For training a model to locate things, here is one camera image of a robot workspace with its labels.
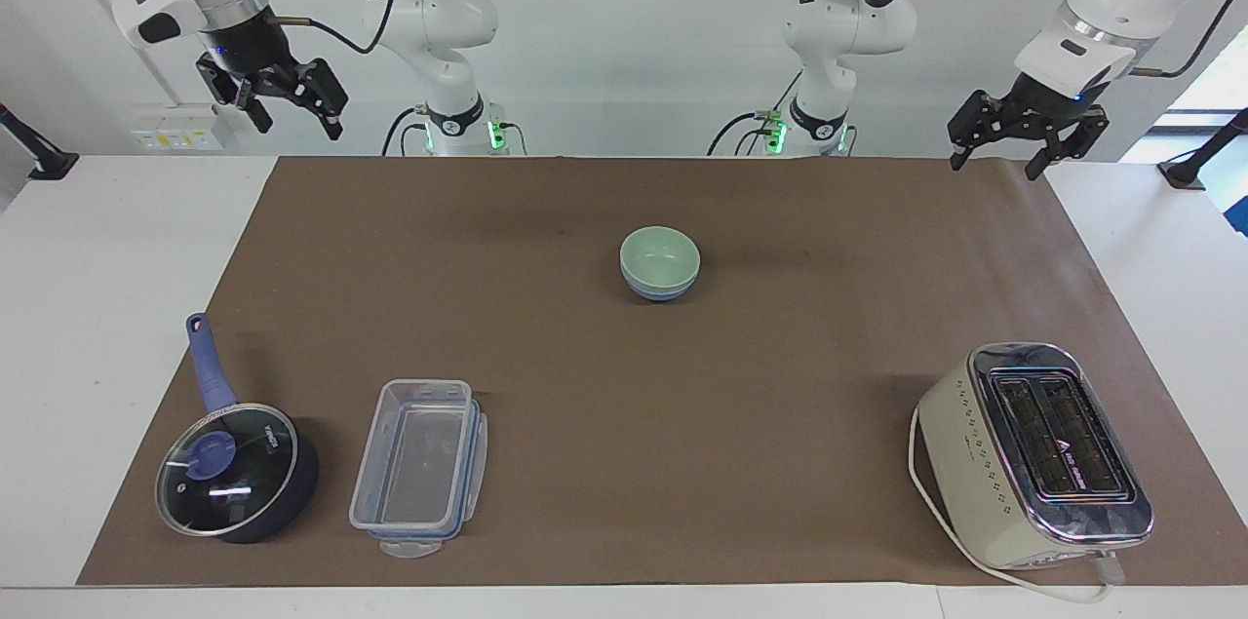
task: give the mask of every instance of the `green light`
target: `green light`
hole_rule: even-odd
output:
[[[494,149],[503,149],[503,145],[507,145],[507,136],[503,136],[503,130],[493,120],[489,121],[489,144]]]
[[[789,126],[785,122],[776,122],[775,130],[771,130],[771,140],[768,142],[769,154],[780,154],[784,151],[784,136],[789,134]]]

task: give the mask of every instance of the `white power cord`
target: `white power cord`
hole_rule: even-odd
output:
[[[1055,592],[1043,585],[1028,583],[1027,580],[1021,580],[1008,573],[1002,573],[1002,570],[990,568],[980,563],[973,555],[971,555],[971,552],[966,550],[966,547],[962,545],[962,542],[957,538],[957,534],[955,534],[953,529],[948,525],[948,522],[946,522],[945,517],[941,515],[940,509],[936,508],[936,503],[932,502],[931,495],[927,494],[927,490],[924,488],[922,482],[919,482],[917,473],[915,473],[915,432],[917,432],[917,429],[919,429],[919,407],[916,407],[915,413],[910,416],[910,480],[914,482],[915,489],[919,490],[920,497],[922,497],[924,502],[927,503],[927,509],[931,509],[932,517],[936,518],[936,522],[940,522],[940,528],[945,529],[945,534],[948,535],[948,540],[953,542],[953,545],[957,547],[957,550],[962,552],[962,555],[965,555],[966,559],[970,560],[972,565],[975,565],[980,570],[983,570],[988,575],[993,575],[993,578],[1000,578],[1007,583],[1016,584],[1020,588],[1031,590],[1033,593],[1040,593],[1045,597],[1051,597],[1053,599],[1060,599],[1062,602],[1073,602],[1077,604],[1096,604],[1097,602],[1104,600],[1104,598],[1109,595],[1109,588],[1112,587],[1109,583],[1102,584],[1101,588],[1097,589],[1096,594],[1092,594],[1090,597],[1073,597]],[[1101,563],[1097,563],[1097,569],[1101,573],[1102,582],[1104,582],[1108,569]]]

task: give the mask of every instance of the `clear food container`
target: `clear food container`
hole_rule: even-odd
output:
[[[485,414],[467,383],[386,383],[351,495],[351,525],[396,558],[438,550],[472,519],[487,442]]]

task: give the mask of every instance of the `black metal pole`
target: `black metal pole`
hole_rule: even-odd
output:
[[[26,122],[19,120],[4,104],[0,104],[0,126],[9,130],[9,134],[12,134],[34,157],[35,170],[27,176],[31,181],[59,181],[79,160],[79,154],[61,151],[39,131],[27,127]]]
[[[1159,162],[1157,168],[1169,181],[1169,185],[1178,190],[1203,191],[1204,185],[1197,178],[1201,168],[1204,167],[1213,156],[1217,156],[1226,145],[1233,142],[1236,136],[1248,131],[1248,107],[1241,109],[1239,114],[1218,130],[1204,145],[1192,152],[1184,162]]]

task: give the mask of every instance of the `white table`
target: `white table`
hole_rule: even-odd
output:
[[[85,157],[0,215],[0,617],[1243,617],[1248,587],[72,589],[272,158]],[[1127,176],[1151,188],[1124,190]],[[1248,518],[1248,242],[1147,166],[1048,171],[1146,352]],[[150,509],[137,510],[147,514]]]

